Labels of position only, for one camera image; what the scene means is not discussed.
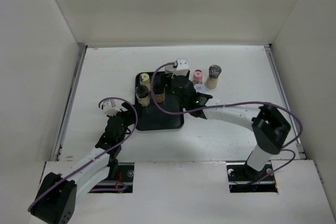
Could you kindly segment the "black cap small pepper bottle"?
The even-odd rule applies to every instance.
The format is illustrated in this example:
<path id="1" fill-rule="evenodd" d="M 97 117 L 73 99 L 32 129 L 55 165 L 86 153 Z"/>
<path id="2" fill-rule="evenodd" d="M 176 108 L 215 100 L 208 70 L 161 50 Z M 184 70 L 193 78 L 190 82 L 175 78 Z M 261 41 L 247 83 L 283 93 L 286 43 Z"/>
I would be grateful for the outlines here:
<path id="1" fill-rule="evenodd" d="M 157 103 L 162 103 L 165 100 L 165 91 L 164 92 L 153 92 L 154 99 Z"/>

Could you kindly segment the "yellow cap spice bottle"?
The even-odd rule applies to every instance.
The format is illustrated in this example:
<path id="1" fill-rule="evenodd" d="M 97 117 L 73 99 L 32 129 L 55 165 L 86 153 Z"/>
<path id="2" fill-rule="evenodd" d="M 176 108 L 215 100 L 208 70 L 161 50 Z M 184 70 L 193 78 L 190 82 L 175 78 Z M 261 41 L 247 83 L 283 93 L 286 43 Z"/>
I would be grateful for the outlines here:
<path id="1" fill-rule="evenodd" d="M 150 76 L 148 73 L 141 73 L 139 76 L 139 81 L 140 81 L 140 85 L 143 85 L 143 86 L 150 86 L 151 84 Z"/>

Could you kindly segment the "black grinder top bottle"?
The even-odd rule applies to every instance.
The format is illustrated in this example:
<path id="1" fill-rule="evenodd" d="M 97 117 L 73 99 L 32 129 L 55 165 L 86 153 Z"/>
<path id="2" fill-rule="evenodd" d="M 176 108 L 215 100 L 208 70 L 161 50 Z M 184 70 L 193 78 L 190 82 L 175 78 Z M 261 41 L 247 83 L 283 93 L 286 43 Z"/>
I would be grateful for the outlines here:
<path id="1" fill-rule="evenodd" d="M 143 107 L 146 107 L 150 104 L 150 101 L 151 101 L 150 92 L 147 86 L 139 85 L 138 87 L 136 87 L 135 95 L 136 95 L 138 103 L 142 105 Z"/>

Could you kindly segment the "blue label silver cap bottle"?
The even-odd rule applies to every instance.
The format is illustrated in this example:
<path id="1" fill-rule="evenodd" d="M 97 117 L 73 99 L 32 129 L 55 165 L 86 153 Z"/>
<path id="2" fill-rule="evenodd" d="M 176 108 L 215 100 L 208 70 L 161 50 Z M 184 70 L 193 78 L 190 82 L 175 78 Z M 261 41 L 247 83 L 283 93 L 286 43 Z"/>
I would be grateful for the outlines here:
<path id="1" fill-rule="evenodd" d="M 164 67 L 164 72 L 166 74 L 172 74 L 174 71 L 176 70 L 176 67 L 175 67 L 175 63 L 172 62 L 170 64 L 167 64 L 165 67 Z"/>

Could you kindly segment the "pink cap spice bottle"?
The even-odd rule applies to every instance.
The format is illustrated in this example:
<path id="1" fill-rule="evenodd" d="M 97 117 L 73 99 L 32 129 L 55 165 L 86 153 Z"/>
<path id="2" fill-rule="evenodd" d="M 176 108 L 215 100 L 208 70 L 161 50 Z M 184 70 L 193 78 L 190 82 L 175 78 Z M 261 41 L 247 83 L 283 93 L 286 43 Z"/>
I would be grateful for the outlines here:
<path id="1" fill-rule="evenodd" d="M 203 83 L 203 72 L 200 69 L 196 69 L 193 73 L 193 85 L 202 84 Z"/>

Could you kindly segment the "red label jar white lid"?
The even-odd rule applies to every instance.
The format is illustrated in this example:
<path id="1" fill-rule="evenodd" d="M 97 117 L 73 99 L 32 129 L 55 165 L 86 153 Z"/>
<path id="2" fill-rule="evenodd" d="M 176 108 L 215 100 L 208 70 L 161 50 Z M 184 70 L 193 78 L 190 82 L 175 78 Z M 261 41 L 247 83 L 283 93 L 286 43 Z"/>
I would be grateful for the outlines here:
<path id="1" fill-rule="evenodd" d="M 194 85 L 196 92 L 205 93 L 205 86 L 203 84 L 197 83 Z"/>

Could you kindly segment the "grey grinder top bottle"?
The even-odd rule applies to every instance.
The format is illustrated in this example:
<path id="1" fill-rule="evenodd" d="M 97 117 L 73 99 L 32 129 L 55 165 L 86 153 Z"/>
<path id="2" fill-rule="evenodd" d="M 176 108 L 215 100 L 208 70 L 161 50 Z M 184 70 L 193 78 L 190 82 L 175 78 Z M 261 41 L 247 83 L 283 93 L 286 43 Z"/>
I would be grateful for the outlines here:
<path id="1" fill-rule="evenodd" d="M 208 77 L 205 82 L 205 86 L 208 89 L 215 89 L 218 83 L 218 77 L 221 74 L 222 69 L 218 65 L 211 65 L 208 68 Z"/>

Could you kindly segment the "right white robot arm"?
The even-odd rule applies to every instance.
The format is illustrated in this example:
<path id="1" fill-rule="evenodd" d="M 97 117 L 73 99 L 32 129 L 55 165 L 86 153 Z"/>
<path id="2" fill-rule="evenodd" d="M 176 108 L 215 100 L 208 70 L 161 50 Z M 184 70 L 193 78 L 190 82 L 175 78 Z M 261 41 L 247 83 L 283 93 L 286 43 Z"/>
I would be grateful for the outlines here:
<path id="1" fill-rule="evenodd" d="M 250 108 L 246 104 L 229 105 L 212 95 L 197 92 L 186 76 L 163 74 L 152 80 L 152 93 L 157 94 L 168 88 L 182 112 L 170 112 L 157 106 L 168 115 L 190 114 L 195 118 L 217 120 L 244 127 L 253 132 L 256 146 L 248 156 L 244 175 L 251 180 L 257 179 L 270 158 L 278 155 L 291 130 L 289 122 L 280 113 L 280 107 L 271 103 L 258 102 L 260 107 Z"/>

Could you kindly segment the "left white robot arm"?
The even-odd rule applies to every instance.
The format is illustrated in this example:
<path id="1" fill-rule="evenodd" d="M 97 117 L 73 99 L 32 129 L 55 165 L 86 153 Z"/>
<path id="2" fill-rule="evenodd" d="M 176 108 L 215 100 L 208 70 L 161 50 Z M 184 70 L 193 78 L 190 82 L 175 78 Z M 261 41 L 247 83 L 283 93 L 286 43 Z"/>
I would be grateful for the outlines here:
<path id="1" fill-rule="evenodd" d="M 121 145 L 133 134 L 129 126 L 137 126 L 139 120 L 136 105 L 122 100 L 122 106 L 123 110 L 108 117 L 104 133 L 88 155 L 65 172 L 44 177 L 27 209 L 32 216 L 45 223 L 68 223 L 81 195 L 102 180 L 116 179 Z"/>

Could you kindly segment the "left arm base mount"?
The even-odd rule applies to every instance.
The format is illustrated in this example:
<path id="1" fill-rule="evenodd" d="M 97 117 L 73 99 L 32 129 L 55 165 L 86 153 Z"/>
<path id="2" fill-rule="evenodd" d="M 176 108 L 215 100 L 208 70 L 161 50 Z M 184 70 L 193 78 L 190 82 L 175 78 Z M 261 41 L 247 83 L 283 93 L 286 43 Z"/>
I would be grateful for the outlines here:
<path id="1" fill-rule="evenodd" d="M 134 163 L 123 163 L 117 159 L 109 165 L 108 177 L 89 191 L 92 194 L 129 194 L 133 192 Z"/>

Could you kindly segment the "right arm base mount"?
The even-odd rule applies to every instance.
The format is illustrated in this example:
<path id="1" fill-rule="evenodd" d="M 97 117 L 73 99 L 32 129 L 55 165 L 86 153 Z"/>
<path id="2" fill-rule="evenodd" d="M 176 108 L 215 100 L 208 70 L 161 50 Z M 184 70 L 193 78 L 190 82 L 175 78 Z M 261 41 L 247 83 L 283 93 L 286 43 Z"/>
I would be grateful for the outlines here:
<path id="1" fill-rule="evenodd" d="M 226 170 L 231 193 L 278 192 L 271 162 L 267 162 L 260 172 L 248 167 L 244 162 L 226 163 Z"/>

